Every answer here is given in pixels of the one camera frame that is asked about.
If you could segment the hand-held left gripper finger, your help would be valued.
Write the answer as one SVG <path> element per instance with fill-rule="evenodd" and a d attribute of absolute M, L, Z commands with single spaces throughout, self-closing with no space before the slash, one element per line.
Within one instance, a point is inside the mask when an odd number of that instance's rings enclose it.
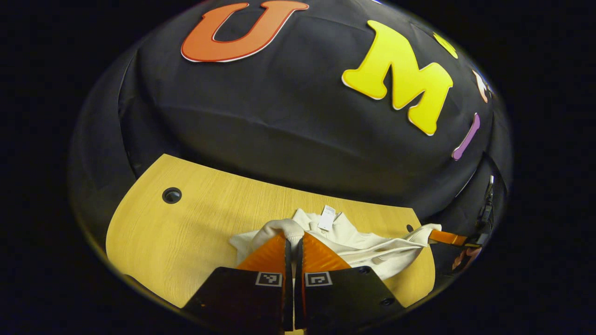
<path fill-rule="evenodd" d="M 235 268 L 217 267 L 183 312 L 215 332 L 293 329 L 291 244 L 277 234 Z"/>
<path fill-rule="evenodd" d="M 296 329 L 371 331 L 405 314 L 371 267 L 351 267 L 312 234 L 298 242 L 294 259 Z"/>

